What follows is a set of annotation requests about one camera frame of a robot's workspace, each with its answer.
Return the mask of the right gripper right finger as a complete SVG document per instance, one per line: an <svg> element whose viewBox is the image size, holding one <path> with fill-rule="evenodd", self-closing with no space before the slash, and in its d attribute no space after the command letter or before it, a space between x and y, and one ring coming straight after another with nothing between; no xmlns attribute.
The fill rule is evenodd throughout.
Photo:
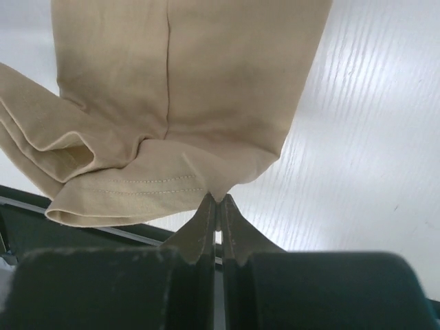
<svg viewBox="0 0 440 330"><path fill-rule="evenodd" d="M388 252L286 252L227 195L219 206L228 329L438 329L439 303Z"/></svg>

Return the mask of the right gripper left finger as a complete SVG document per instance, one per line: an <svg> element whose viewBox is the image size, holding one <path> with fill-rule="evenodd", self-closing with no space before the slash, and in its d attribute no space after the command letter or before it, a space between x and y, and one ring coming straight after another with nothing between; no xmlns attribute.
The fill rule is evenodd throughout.
<svg viewBox="0 0 440 330"><path fill-rule="evenodd" d="M212 329L215 208L159 247L44 249L12 277L2 329Z"/></svg>

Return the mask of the beige t shirt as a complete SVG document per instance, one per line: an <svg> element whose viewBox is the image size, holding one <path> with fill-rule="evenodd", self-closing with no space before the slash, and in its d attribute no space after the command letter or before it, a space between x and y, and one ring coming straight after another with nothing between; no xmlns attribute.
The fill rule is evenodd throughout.
<svg viewBox="0 0 440 330"><path fill-rule="evenodd" d="M1 148L74 227L221 200L281 154L330 1L53 1L54 95L1 66Z"/></svg>

